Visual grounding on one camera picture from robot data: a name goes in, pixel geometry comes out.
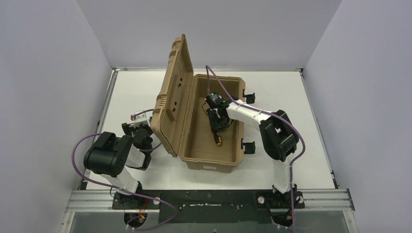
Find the black yellow handled screwdriver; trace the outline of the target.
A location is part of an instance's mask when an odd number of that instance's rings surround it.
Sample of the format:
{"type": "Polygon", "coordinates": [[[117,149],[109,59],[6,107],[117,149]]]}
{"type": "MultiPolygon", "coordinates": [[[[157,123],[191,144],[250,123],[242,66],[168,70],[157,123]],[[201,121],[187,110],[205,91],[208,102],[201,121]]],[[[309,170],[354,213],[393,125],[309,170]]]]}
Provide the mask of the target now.
{"type": "Polygon", "coordinates": [[[214,141],[216,143],[217,146],[221,146],[222,145],[222,139],[219,135],[218,132],[213,132],[213,137],[214,137],[214,141]]]}

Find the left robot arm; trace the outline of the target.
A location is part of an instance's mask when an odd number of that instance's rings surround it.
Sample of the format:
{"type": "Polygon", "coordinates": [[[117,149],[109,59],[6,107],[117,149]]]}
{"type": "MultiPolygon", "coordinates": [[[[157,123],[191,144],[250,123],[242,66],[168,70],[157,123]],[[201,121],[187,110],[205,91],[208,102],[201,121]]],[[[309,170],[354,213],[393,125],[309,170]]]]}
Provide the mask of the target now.
{"type": "Polygon", "coordinates": [[[138,209],[147,204],[142,194],[142,184],[132,177],[128,168],[145,171],[153,151],[151,130],[148,123],[122,124],[125,135],[103,132],[84,156],[84,167],[101,175],[116,192],[110,193],[114,207],[138,209]]]}

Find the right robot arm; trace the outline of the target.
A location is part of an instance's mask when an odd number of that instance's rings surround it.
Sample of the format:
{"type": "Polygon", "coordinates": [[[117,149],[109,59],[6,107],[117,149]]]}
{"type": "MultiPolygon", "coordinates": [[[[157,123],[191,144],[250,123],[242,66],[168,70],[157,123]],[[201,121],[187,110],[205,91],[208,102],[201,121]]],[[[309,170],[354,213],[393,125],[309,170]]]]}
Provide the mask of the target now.
{"type": "Polygon", "coordinates": [[[302,202],[292,177],[294,159],[291,154],[297,150],[298,142],[303,142],[300,133],[292,125],[283,110],[268,112],[253,105],[255,95],[245,96],[242,101],[234,96],[224,98],[216,92],[205,98],[205,111],[210,123],[215,144],[220,146],[220,132],[225,131],[234,121],[249,125],[259,131],[264,151],[273,159],[275,166],[274,203],[279,208],[295,208],[302,202]]]}

